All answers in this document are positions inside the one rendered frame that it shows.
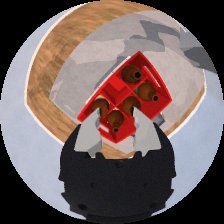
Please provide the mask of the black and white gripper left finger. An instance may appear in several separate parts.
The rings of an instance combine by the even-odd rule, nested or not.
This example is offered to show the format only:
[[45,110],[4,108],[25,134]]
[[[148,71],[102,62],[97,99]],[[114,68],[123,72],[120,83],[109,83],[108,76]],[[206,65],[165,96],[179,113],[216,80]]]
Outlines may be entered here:
[[97,108],[68,137],[60,155],[60,174],[58,179],[64,182],[67,170],[76,162],[95,158],[96,152],[103,149],[100,131],[101,108]]

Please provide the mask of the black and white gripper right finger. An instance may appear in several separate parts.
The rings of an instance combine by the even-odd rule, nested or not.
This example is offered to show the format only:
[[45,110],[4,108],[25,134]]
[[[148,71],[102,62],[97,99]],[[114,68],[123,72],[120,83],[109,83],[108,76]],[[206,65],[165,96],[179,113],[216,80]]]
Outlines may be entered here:
[[155,157],[167,164],[172,178],[176,177],[175,156],[171,142],[160,127],[152,122],[136,107],[132,107],[132,116],[135,118],[136,133],[133,148],[142,152],[143,156]]

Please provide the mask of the red crate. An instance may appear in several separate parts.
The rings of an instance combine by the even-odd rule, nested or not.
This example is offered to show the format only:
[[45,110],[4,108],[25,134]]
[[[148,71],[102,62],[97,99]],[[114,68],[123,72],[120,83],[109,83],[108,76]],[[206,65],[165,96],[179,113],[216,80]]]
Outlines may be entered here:
[[[127,65],[135,65],[137,66],[142,72],[142,79],[138,84],[129,85],[124,82],[120,78],[120,71],[124,66]],[[157,82],[159,83],[160,87],[148,72],[148,70],[144,67],[146,66],[152,75],[155,77]],[[113,78],[114,77],[114,78]],[[144,81],[145,80],[145,81]],[[122,83],[122,82],[123,83]],[[142,83],[147,82],[153,85],[156,89],[156,94],[159,96],[159,100],[157,102],[145,102],[141,100],[134,90]],[[128,85],[126,85],[126,84]],[[130,90],[129,90],[129,89]],[[100,93],[99,93],[100,92]],[[99,93],[99,94],[98,94]],[[141,104],[140,111],[149,117],[152,120],[155,116],[157,116],[171,101],[171,96],[161,79],[160,75],[153,67],[153,65],[149,62],[149,60],[140,52],[138,51],[134,54],[131,58],[129,58],[121,67],[119,67],[109,78],[108,80],[99,88],[99,90],[94,94],[94,96],[90,99],[90,101],[86,104],[84,109],[81,111],[77,119],[82,122],[84,121],[90,114],[92,114],[91,106],[94,100],[98,95],[102,95],[106,100],[110,102],[110,108],[108,114],[116,107],[121,113],[124,114],[124,123],[120,127],[120,131],[115,133],[112,131],[112,127],[107,122],[108,114],[104,117],[101,117],[100,124],[109,129],[109,132],[106,132],[102,128],[99,127],[99,131],[101,136],[105,137],[106,139],[110,140],[111,142],[117,144],[120,141],[124,140],[134,132],[136,132],[136,128],[134,126],[135,119],[132,118],[131,115],[128,115],[124,112],[122,107],[122,101],[130,94],[133,93],[135,97],[139,100]],[[98,94],[98,95],[97,95]],[[95,98],[95,99],[94,99]],[[93,100],[94,99],[94,100]],[[92,101],[93,100],[93,101]],[[143,106],[143,105],[144,106]],[[86,109],[86,110],[85,110]],[[81,117],[80,117],[81,116]]]

